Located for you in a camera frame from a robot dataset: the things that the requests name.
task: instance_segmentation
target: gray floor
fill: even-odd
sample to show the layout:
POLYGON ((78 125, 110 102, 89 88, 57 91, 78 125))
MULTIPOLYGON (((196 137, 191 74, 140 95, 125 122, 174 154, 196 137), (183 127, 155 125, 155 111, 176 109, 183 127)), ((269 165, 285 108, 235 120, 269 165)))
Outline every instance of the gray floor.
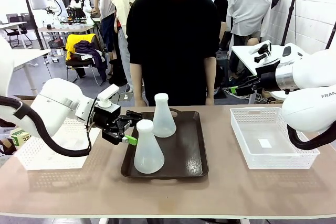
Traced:
MULTIPOLYGON (((34 48, 38 48, 38 44, 34 41, 34 48)), ((42 89, 44 82, 50 79, 48 69, 46 65, 43 64, 43 58, 36 59, 32 63, 38 63, 38 67, 29 67, 30 73, 33 77, 35 85, 38 89, 38 92, 42 89)), ((53 78, 62 78, 66 79, 67 73, 64 64, 64 60, 61 60, 60 63, 50 63, 47 65, 50 74, 53 78)), ((102 85, 101 87, 97 86, 94 81, 93 74, 91 71, 86 70, 86 77, 84 79, 78 79, 76 84, 82 89, 83 94, 95 98, 99 92, 108 87, 108 82, 102 85)), ((98 82, 100 77, 98 72, 95 71, 98 82)), ((76 77, 74 70, 69 70, 69 80, 73 80, 76 77)), ((120 92, 124 92, 125 87, 121 87, 120 92)), ((19 69, 13 73, 11 83, 9 86, 9 94, 11 95, 32 95, 28 81, 26 79, 23 69, 19 69)), ((216 105, 222 104, 247 104, 247 100, 237 99, 231 96, 228 96, 227 99, 218 99, 215 100, 216 105)), ((126 101, 124 95, 121 95, 119 104, 121 106, 134 106, 134 99, 126 101)), ((98 219, 92 219, 92 224, 98 224, 98 219)), ((145 219, 121 219, 120 224, 133 224, 133 223, 146 223, 145 219)), ((202 224, 204 223, 201 220, 193 219, 166 219, 164 224, 202 224)), ((319 219, 319 220, 271 220, 271 224, 332 224, 336 223, 336 218, 332 219, 319 219)), ((17 217, 8 217, 0 216, 0 224, 80 224, 78 219, 37 219, 37 218, 17 218, 17 217)), ((251 224, 262 224, 261 220, 251 220, 251 224)))

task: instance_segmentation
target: black office chair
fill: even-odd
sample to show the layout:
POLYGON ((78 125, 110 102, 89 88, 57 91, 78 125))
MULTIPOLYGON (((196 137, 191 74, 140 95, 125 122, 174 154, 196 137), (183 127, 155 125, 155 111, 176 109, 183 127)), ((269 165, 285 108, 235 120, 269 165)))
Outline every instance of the black office chair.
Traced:
POLYGON ((5 32, 7 33, 7 36, 9 36, 9 44, 10 44, 10 46, 12 48, 14 48, 14 47, 17 47, 19 45, 19 35, 20 35, 20 33, 22 35, 25 35, 27 37, 27 39, 30 41, 30 44, 26 45, 26 47, 31 46, 33 44, 33 42, 27 36, 28 30, 32 29, 32 26, 30 24, 30 18, 29 17, 23 17, 23 16, 10 17, 9 18, 9 22, 10 23, 13 23, 13 22, 27 22, 25 24, 19 25, 20 32, 18 31, 18 29, 11 29, 12 30, 11 32, 7 32, 5 30, 5 32), (14 45, 14 46, 12 46, 12 36, 16 36, 16 39, 17 39, 17 44, 14 45))

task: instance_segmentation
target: bottle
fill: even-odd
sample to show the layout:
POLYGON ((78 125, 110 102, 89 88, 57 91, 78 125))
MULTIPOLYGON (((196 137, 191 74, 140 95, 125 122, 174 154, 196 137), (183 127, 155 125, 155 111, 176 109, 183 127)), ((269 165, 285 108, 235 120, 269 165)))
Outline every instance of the bottle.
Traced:
POLYGON ((153 134, 153 122, 143 119, 136 126, 139 138, 134 157, 135 169, 145 174, 155 173, 162 168, 164 156, 153 134))
POLYGON ((165 93, 156 94, 154 112, 154 135, 158 137, 169 137, 176 131, 176 125, 168 107, 168 95, 165 93))

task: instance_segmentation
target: white robot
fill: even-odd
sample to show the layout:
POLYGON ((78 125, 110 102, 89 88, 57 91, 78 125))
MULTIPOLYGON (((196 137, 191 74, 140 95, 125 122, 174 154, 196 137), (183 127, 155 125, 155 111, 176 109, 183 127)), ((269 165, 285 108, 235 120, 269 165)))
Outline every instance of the white robot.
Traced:
POLYGON ((83 12, 86 16, 86 24, 89 26, 93 26, 95 24, 91 18, 92 7, 90 4, 90 0, 78 0, 78 3, 76 3, 75 0, 71 0, 70 8, 83 9, 83 12))
MULTIPOLYGON (((261 61, 258 77, 238 87, 237 94, 253 93, 259 88, 270 91, 289 92, 282 106, 282 115, 288 124, 291 142, 303 150, 312 150, 336 140, 336 52, 324 50, 313 55, 304 55, 295 45, 286 45, 283 56, 277 60, 261 61), (302 142, 297 131, 323 132, 318 137, 302 142)), ((110 86, 95 100, 84 96, 80 88, 62 79, 46 82, 31 107, 8 98, 7 90, 14 69, 10 57, 0 57, 0 118, 13 122, 41 137, 55 152, 71 157, 88 155, 91 150, 67 150, 51 138, 61 127, 66 117, 86 124, 88 132, 95 126, 102 129, 102 136, 113 144, 127 142, 124 131, 134 126, 142 115, 128 111, 120 115, 120 106, 109 98, 118 87, 110 86)))

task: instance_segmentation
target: black pole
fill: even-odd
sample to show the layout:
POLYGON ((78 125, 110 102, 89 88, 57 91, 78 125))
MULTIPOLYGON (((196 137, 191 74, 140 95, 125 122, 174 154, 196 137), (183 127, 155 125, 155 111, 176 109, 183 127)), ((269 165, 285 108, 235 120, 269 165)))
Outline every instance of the black pole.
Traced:
POLYGON ((333 28, 333 30, 332 30, 332 32, 331 32, 330 38, 329 38, 329 40, 328 40, 326 49, 329 49, 329 48, 330 48, 330 45, 331 45, 331 43, 332 43, 332 40, 334 39, 335 31, 336 31, 336 22, 335 22, 334 28, 333 28))
POLYGON ((289 14, 288 14, 286 26, 285 26, 285 32, 283 33, 283 38, 282 38, 282 42, 281 42, 282 46, 285 45, 285 41, 286 41, 287 33, 288 33, 288 28, 289 28, 289 24, 290 24, 290 19, 292 18, 292 13, 293 13, 293 10, 294 10, 294 4, 295 4, 295 0, 292 0, 292 3, 291 3, 290 8, 289 8, 289 14))
POLYGON ((37 29, 37 25, 36 25, 36 22, 35 22, 34 14, 32 12, 30 4, 29 4, 29 0, 26 0, 26 4, 27 4, 27 7, 28 7, 28 13, 29 13, 29 18, 30 18, 30 23, 32 24, 33 29, 34 29, 34 31, 36 33, 36 37, 37 37, 38 43, 40 44, 41 50, 44 50, 40 34, 38 33, 38 29, 37 29))

